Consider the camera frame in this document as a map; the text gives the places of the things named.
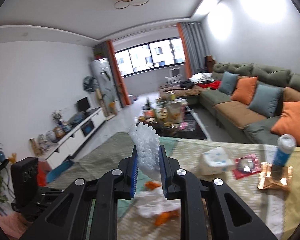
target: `vase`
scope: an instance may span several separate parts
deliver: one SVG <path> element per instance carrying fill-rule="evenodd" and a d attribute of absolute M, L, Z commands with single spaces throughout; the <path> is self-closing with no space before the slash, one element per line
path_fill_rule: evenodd
<path fill-rule="evenodd" d="M 57 137 L 53 131 L 47 131 L 46 137 L 48 140 L 50 140 L 53 143 L 58 142 Z"/>
<path fill-rule="evenodd" d="M 115 115 L 118 114 L 117 108 L 115 107 L 115 101 L 109 103 L 109 107 L 111 108 L 112 112 L 113 112 Z"/>
<path fill-rule="evenodd" d="M 68 133 L 71 131 L 71 125 L 69 125 L 68 122 L 63 121 L 63 120 L 59 120 L 58 125 L 61 126 L 61 128 L 63 129 L 63 131 L 65 131 L 65 133 Z"/>
<path fill-rule="evenodd" d="M 56 134 L 56 137 L 60 140 L 63 136 L 65 136 L 65 132 L 63 131 L 63 129 L 57 125 L 54 129 L 53 129 L 54 133 Z"/>

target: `white tissue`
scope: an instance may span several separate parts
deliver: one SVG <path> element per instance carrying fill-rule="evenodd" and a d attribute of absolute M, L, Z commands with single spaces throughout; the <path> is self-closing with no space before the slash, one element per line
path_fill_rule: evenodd
<path fill-rule="evenodd" d="M 136 202 L 138 214 L 144 218 L 180 209 L 180 199 L 166 200 L 162 187 L 157 187 L 152 191 L 141 191 L 134 196 L 134 199 L 138 200 Z"/>
<path fill-rule="evenodd" d="M 202 153 L 199 156 L 199 168 L 201 175 L 219 174 L 235 169 L 231 152 L 221 146 Z"/>
<path fill-rule="evenodd" d="M 159 136 L 155 129 L 139 123 L 129 129 L 129 135 L 138 151 L 138 168 L 149 178 L 161 181 L 159 167 Z"/>

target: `chair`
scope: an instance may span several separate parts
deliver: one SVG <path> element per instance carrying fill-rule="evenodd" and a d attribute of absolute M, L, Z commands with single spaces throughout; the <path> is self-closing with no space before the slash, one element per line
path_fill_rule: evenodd
<path fill-rule="evenodd" d="M 169 70 L 170 76 L 166 77 L 167 83 L 170 85 L 176 85 L 181 82 L 182 75 L 180 75 L 180 68 L 172 68 Z"/>

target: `tissue box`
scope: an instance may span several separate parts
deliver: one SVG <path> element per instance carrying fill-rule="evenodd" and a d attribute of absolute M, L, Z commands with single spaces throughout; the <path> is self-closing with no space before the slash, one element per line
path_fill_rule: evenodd
<path fill-rule="evenodd" d="M 201 175 L 218 174 L 235 168 L 231 152 L 221 146 L 205 153 L 199 157 L 199 169 Z"/>

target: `speaker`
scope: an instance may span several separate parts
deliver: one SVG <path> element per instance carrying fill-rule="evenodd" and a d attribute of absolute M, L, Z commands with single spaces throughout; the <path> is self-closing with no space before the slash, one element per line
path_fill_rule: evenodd
<path fill-rule="evenodd" d="M 11 165 L 11 179 L 16 204 L 26 206 L 38 191 L 38 158 L 27 157 Z"/>
<path fill-rule="evenodd" d="M 208 72 L 212 73 L 213 65 L 216 63 L 216 61 L 212 58 L 212 56 L 204 57 L 204 63 L 205 63 L 205 67 L 207 68 Z"/>

